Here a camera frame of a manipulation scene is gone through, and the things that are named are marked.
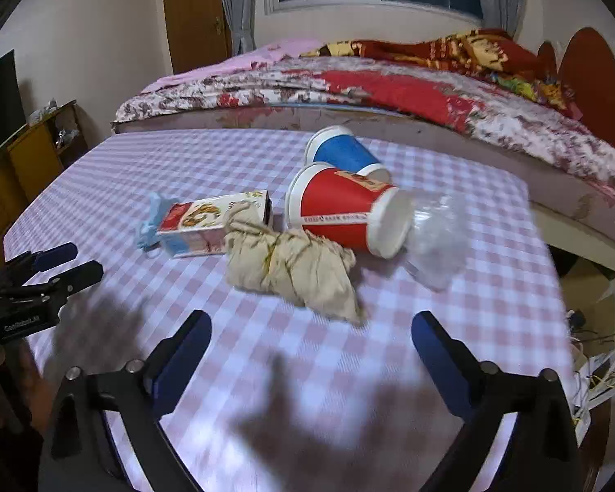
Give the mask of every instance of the plastic bag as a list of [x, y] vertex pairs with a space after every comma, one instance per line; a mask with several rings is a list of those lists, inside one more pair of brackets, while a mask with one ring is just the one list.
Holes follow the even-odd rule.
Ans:
[[57, 109], [57, 100], [52, 98], [52, 100], [50, 100], [48, 104], [43, 107], [43, 109], [37, 109], [30, 114], [30, 117], [27, 120], [27, 125], [30, 127], [36, 126], [41, 120], [43, 120], [43, 117], [46, 116], [46, 114], [51, 113], [55, 109]]
[[446, 289], [464, 269], [469, 238], [460, 195], [421, 192], [405, 241], [405, 268], [422, 285]]

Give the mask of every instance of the red floral comforter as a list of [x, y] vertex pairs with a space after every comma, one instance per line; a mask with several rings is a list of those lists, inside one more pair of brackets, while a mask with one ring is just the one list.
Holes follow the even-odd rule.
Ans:
[[373, 59], [290, 59], [141, 93], [118, 108], [116, 122], [279, 103], [347, 103], [413, 114], [615, 189], [615, 148], [583, 124], [474, 78]]

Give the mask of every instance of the cardboard box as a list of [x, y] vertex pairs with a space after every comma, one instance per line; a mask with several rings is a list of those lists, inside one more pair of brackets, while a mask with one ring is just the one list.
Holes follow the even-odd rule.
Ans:
[[162, 246], [174, 257], [225, 253], [223, 216], [242, 201], [253, 204], [260, 221], [267, 226], [271, 223], [271, 200], [266, 190], [176, 203], [157, 230]]

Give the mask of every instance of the blue paper cup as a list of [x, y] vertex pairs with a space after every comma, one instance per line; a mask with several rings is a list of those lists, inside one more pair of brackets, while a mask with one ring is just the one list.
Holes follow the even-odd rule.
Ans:
[[340, 170], [391, 183], [390, 173], [344, 126], [329, 126], [313, 134], [305, 148], [305, 164], [327, 162]]

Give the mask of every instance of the screw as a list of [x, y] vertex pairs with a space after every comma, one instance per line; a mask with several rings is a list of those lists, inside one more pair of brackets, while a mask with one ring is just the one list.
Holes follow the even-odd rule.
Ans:
[[547, 381], [556, 381], [558, 380], [558, 374], [556, 371], [551, 368], [545, 368], [540, 372], [540, 375], [544, 377]]
[[141, 359], [132, 359], [125, 363], [125, 371], [131, 374], [137, 373], [143, 368], [144, 362]]
[[66, 379], [72, 381], [82, 375], [82, 368], [73, 366], [66, 371]]
[[483, 361], [480, 366], [481, 370], [488, 375], [499, 373], [499, 367], [492, 361]]

